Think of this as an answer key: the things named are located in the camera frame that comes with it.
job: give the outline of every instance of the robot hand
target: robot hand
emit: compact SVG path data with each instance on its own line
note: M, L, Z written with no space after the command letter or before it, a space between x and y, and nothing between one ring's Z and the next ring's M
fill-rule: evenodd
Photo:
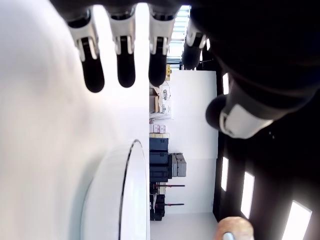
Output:
M79 49L85 84L94 93L104 87L92 7L104 5L110 20L119 83L135 82L134 42L137 0L51 0L66 21ZM149 80L161 85L177 12L192 6L182 54L194 69L206 40L231 79L230 93L214 99L208 123L232 138L247 139L307 104L319 88L317 6L247 1L148 0L150 11Z

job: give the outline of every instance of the robotic finger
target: robotic finger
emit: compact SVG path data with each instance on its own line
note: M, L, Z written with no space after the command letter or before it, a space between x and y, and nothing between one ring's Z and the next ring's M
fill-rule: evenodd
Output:
M207 36L193 23L192 19L186 31L182 64L187 70L193 70L200 62L200 54L206 45Z
M149 80L150 83L156 87L162 85L166 79L167 53L174 29L175 18L180 7L180 5L176 7L149 5Z
M136 5L124 7L105 7L112 31L117 58L118 80L122 87L130 88L136 80L135 38Z
M89 91L98 93L104 88L105 78L92 10L92 7L83 7L72 13L65 14L64 19L79 51L85 85Z

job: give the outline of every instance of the fluorescent light panel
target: fluorescent light panel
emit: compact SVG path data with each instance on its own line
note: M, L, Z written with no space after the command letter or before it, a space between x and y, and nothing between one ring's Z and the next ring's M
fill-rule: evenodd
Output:
M223 157L223 159L222 159L221 188L224 191L227 191L228 167L229 167L229 159Z
M241 212L244 214L244 216L247 219L249 219L249 216L250 216L252 195L254 193L254 184L255 184L255 177L246 171L244 173L244 181L243 181Z
M222 84L223 84L223 94L229 93L229 75L226 73L222 77Z
M293 201L282 240L303 240L312 211L297 201Z
M210 49L210 40L209 38L206 40L206 50L208 51Z

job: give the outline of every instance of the window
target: window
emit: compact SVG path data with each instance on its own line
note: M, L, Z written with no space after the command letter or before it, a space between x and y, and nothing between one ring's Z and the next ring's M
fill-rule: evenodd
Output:
M229 75L226 73L222 77L222 85L223 85L223 94L229 93Z
M169 43L169 52L167 54L167 63L181 63L181 56L184 51L187 27L190 18L190 6L183 5L177 13L174 21L171 42Z
M246 171L244 173L244 181L243 181L241 212L244 214L244 216L247 219L249 219L249 216L250 216L252 195L254 193L254 183L255 183L255 177Z
M303 240L312 211L293 201L282 240Z
M223 159L222 159L221 188L224 191L227 191L228 167L229 167L229 159L223 157Z

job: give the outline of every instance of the white plate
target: white plate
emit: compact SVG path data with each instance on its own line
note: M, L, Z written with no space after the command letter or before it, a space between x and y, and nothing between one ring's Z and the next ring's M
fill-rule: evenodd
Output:
M147 207L145 157L135 140L100 163L82 210L81 240L145 240Z

